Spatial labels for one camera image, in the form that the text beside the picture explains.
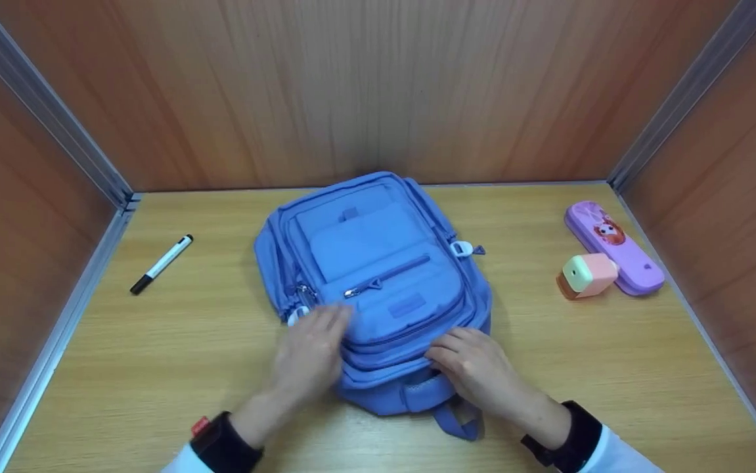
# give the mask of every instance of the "purple pencil case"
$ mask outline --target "purple pencil case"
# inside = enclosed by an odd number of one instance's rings
[[[617,263],[615,284],[624,293],[647,296],[663,285],[660,267],[596,202],[585,200],[568,207],[564,224],[589,252],[606,254]]]

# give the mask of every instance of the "whiteboard marker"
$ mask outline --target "whiteboard marker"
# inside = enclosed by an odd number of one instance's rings
[[[191,236],[191,234],[183,236],[182,240],[179,240],[176,245],[173,245],[173,248],[169,249],[164,256],[159,258],[159,260],[156,261],[156,264],[154,264],[149,271],[144,273],[144,275],[141,276],[141,279],[138,279],[138,282],[129,288],[129,292],[134,294],[134,296],[138,296],[138,294],[140,294],[150,282],[153,282],[153,279],[155,279],[156,276],[168,266],[168,264],[175,260],[185,248],[188,248],[188,246],[191,245],[191,242],[194,242],[194,237]]]

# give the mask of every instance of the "pencil sharpener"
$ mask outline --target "pencil sharpener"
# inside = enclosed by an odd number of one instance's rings
[[[576,255],[562,267],[556,282],[567,299],[596,296],[614,284],[618,275],[617,263],[605,254]]]

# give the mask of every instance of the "wooden wall panel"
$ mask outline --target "wooden wall panel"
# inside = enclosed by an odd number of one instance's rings
[[[0,0],[136,191],[605,179],[735,0]]]
[[[0,81],[0,425],[113,213]]]
[[[626,201],[756,406],[756,37]]]

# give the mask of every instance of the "backpack handle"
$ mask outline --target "backpack handle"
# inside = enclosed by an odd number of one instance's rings
[[[483,422],[483,415],[479,407],[474,406],[468,401],[459,398],[461,401],[458,408],[465,408],[474,414],[474,418],[464,424],[459,423],[456,413],[451,406],[451,400],[445,401],[433,410],[435,422],[443,429],[445,434],[453,435],[465,440],[477,440],[480,437],[480,425]]]
[[[456,394],[453,384],[444,374],[437,374],[417,384],[401,388],[401,397],[411,413],[432,409]]]

